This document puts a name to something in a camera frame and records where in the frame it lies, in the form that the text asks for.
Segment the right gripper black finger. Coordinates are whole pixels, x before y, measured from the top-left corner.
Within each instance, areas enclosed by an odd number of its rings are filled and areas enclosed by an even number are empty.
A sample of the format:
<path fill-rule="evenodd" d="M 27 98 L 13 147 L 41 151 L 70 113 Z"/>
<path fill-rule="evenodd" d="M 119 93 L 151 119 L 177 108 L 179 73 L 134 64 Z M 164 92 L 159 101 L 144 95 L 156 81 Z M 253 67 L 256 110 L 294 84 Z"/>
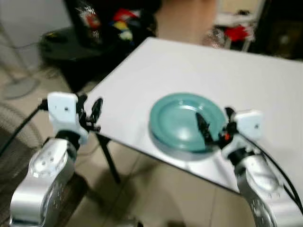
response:
<path fill-rule="evenodd" d="M 198 130 L 203 136 L 204 143 L 206 145 L 211 145 L 214 142 L 214 139 L 212 138 L 212 134 L 210 133 L 209 124 L 206 119 L 204 119 L 201 113 L 196 113 L 196 123 Z"/>

